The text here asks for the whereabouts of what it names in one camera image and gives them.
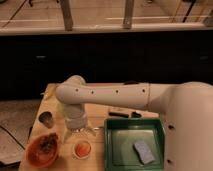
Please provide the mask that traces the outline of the white ribbed gripper body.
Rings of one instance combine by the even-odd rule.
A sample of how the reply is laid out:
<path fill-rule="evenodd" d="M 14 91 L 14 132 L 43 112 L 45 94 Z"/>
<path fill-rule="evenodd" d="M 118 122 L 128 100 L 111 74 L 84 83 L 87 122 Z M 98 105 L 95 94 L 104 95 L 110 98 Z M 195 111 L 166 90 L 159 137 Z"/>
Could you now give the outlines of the white ribbed gripper body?
<path fill-rule="evenodd" d="M 80 105 L 64 105 L 63 113 L 65 124 L 68 130 L 79 130 L 88 124 L 85 107 Z"/>

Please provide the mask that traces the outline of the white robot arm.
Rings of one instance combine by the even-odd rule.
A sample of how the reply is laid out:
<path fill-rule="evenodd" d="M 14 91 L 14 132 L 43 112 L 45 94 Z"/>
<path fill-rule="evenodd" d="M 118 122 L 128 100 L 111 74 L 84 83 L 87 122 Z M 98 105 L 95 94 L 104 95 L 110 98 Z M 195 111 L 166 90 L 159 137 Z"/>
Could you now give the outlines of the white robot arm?
<path fill-rule="evenodd" d="M 66 108 L 91 103 L 162 114 L 165 171 L 213 171 L 213 85 L 187 82 L 90 86 L 74 75 L 58 85 L 56 98 Z"/>

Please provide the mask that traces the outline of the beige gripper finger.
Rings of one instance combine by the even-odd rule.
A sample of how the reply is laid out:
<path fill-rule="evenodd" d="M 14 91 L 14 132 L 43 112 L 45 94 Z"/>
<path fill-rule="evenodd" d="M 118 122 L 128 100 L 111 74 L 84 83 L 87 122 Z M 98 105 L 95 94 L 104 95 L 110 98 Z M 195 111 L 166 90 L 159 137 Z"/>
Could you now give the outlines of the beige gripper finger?
<path fill-rule="evenodd" d="M 71 137 L 71 135 L 72 131 L 66 129 L 63 135 L 63 143 L 66 143 L 67 140 Z"/>
<path fill-rule="evenodd" d="M 92 126 L 87 125 L 84 130 L 86 132 L 90 133 L 91 135 L 96 136 L 95 129 Z"/>

